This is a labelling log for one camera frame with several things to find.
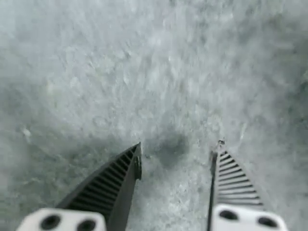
floor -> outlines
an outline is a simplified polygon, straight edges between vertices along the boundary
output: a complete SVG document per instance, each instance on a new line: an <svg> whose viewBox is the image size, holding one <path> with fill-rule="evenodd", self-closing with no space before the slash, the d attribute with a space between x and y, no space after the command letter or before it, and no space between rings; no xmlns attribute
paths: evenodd
<svg viewBox="0 0 308 231"><path fill-rule="evenodd" d="M205 230L225 139L306 230L307 21L307 0L0 1L0 226L141 141L127 230Z"/></svg>

screw hole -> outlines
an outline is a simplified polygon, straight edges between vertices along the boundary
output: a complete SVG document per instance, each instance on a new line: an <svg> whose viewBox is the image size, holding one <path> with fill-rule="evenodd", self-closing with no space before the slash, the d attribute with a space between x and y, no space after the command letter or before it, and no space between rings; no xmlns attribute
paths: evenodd
<svg viewBox="0 0 308 231"><path fill-rule="evenodd" d="M258 219L258 223L272 228L278 227L277 223L271 218L261 217Z"/></svg>
<svg viewBox="0 0 308 231"><path fill-rule="evenodd" d="M78 225L77 231L92 231L95 229L95 226L95 221L85 220Z"/></svg>
<svg viewBox="0 0 308 231"><path fill-rule="evenodd" d="M52 230L59 225L60 221L59 215L50 215L41 222L40 226L43 230Z"/></svg>
<svg viewBox="0 0 308 231"><path fill-rule="evenodd" d="M229 210L223 210L219 214L222 218L228 219L228 220L238 220L237 215Z"/></svg>

dark spot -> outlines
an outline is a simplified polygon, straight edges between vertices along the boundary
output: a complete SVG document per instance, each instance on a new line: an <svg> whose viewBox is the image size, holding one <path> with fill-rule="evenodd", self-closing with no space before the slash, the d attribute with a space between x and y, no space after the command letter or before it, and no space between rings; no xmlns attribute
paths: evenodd
<svg viewBox="0 0 308 231"><path fill-rule="evenodd" d="M153 138L148 145L148 153L156 155L166 169L172 168L180 161L188 152L187 138L182 134L173 133L167 131L167 135L164 136L162 141L159 138Z"/></svg>
<svg viewBox="0 0 308 231"><path fill-rule="evenodd" d="M238 220L236 213L230 210L223 210L219 214L220 217L228 219L228 220Z"/></svg>
<svg viewBox="0 0 308 231"><path fill-rule="evenodd" d="M258 223L260 225L264 225L264 226L268 226L272 228L278 227L277 223L271 218L261 217L258 219Z"/></svg>
<svg viewBox="0 0 308 231"><path fill-rule="evenodd" d="M169 4L172 7L175 7L177 5L177 1L176 0L169 0Z"/></svg>
<svg viewBox="0 0 308 231"><path fill-rule="evenodd" d="M95 226L94 220L85 220L78 225L77 231L92 231L95 229Z"/></svg>
<svg viewBox="0 0 308 231"><path fill-rule="evenodd" d="M203 187L202 187L202 186L200 186L200 187L197 189L197 192L198 192L199 194L203 193L203 192L204 192Z"/></svg>
<svg viewBox="0 0 308 231"><path fill-rule="evenodd" d="M59 215L50 215L41 222L40 227L42 230L52 230L59 225L60 221Z"/></svg>

